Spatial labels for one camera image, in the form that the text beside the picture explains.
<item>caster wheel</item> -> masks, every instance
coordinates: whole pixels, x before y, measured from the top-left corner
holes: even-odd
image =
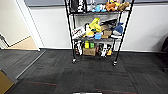
[[[116,66],[116,65],[117,65],[117,61],[114,61],[114,62],[113,62],[113,66]]]
[[[73,60],[72,60],[72,63],[73,63],[73,64],[76,64],[76,59],[73,59]]]

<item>yellow plush toy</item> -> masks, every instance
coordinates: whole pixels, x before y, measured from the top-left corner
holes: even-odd
[[[100,18],[95,18],[92,23],[89,24],[89,27],[92,29],[96,29],[96,32],[102,32],[101,27],[99,25]]]

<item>box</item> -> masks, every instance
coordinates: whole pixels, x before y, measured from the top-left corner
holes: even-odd
[[[107,39],[109,36],[108,35],[102,35],[101,38],[102,39]]]
[[[101,25],[101,30],[109,30],[109,26],[108,25]]]
[[[111,30],[105,30],[103,35],[111,36],[112,31]]]
[[[95,56],[96,55],[96,48],[83,48],[83,54],[84,55],[92,55]]]

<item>white object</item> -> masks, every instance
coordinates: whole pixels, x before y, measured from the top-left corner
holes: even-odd
[[[81,48],[80,42],[81,41],[79,40],[77,46],[78,46],[79,54],[82,55],[82,48]]]
[[[101,56],[106,57],[106,52],[107,52],[107,44],[105,43]]]
[[[84,27],[78,27],[72,31],[72,39],[77,39],[85,34]]]

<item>dark gray carpet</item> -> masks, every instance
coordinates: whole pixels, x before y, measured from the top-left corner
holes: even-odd
[[[166,60],[164,54],[121,52],[117,66],[91,57],[72,64],[71,50],[47,50],[10,94],[168,94]]]
[[[16,77],[43,51],[0,49],[0,68],[9,70]]]

